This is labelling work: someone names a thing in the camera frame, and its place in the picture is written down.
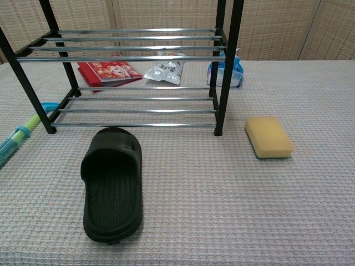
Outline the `green and blue plastic stick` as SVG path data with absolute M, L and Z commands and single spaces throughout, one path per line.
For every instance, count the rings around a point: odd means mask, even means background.
M 41 122 L 40 117 L 33 115 L 24 125 L 20 125 L 0 144 L 0 169 L 16 152 L 20 145 L 30 138 L 32 131 Z

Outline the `beige woven tablecloth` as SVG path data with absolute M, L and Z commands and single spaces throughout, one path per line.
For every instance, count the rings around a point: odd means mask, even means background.
M 221 137 L 134 128 L 144 218 L 117 245 L 83 230 L 80 164 L 96 128 L 39 126 L 0 170 L 0 266 L 355 266 L 355 60 L 244 62 Z M 248 117 L 278 119 L 288 158 L 257 158 Z

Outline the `black metal shoe rack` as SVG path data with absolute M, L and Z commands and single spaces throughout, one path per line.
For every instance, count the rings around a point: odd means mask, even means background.
M 221 136 L 224 126 L 227 101 L 231 86 L 231 78 L 237 42 L 241 25 L 244 0 L 234 0 L 232 5 L 229 35 L 223 30 L 226 0 L 218 0 L 216 25 L 211 29 L 201 28 L 144 28 L 144 29 L 100 29 L 100 30 L 60 30 L 49 0 L 39 0 L 42 11 L 48 23 L 49 32 L 33 42 L 14 51 L 0 27 L 0 50 L 9 62 L 18 81 L 27 94 L 41 123 L 48 134 L 55 134 L 61 124 L 56 120 L 60 113 L 66 111 L 71 99 L 82 99 L 81 91 L 72 67 L 73 62 L 211 62 L 212 71 L 209 88 L 209 100 L 213 102 L 216 124 L 215 136 Z M 210 57 L 203 56 L 144 56 L 144 57 L 70 57 L 68 52 L 74 52 L 76 47 L 65 46 L 66 42 L 120 42 L 120 41 L 168 41 L 168 40 L 208 40 L 214 44 L 209 47 L 214 53 Z M 47 115 L 42 107 L 21 63 L 24 62 L 60 62 L 63 64 L 71 89 L 65 98 Z

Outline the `red calendar booklet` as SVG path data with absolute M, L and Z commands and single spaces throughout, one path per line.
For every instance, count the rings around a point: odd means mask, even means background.
M 143 76 L 128 62 L 78 62 L 78 71 L 89 87 L 117 87 Z

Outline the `yellow sponge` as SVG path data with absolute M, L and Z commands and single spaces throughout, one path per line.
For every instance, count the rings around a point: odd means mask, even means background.
M 288 158 L 294 145 L 275 117 L 248 117 L 245 131 L 257 158 Z

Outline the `silver snack bag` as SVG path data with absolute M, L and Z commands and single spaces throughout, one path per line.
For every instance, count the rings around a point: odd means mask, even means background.
M 145 72 L 144 78 L 180 85 L 184 63 L 176 60 L 158 62 L 156 66 Z

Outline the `black shoe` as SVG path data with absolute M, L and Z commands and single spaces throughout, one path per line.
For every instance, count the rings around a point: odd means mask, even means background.
M 83 227 L 99 243 L 117 244 L 143 218 L 142 150 L 138 139 L 119 127 L 98 131 L 81 162 L 85 184 Z

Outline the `woven bamboo folding screen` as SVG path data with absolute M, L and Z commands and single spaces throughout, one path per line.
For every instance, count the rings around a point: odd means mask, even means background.
M 59 28 L 212 28 L 217 0 L 49 0 Z M 0 0 L 18 50 L 49 30 L 39 0 Z M 245 0 L 244 60 L 355 60 L 355 0 Z

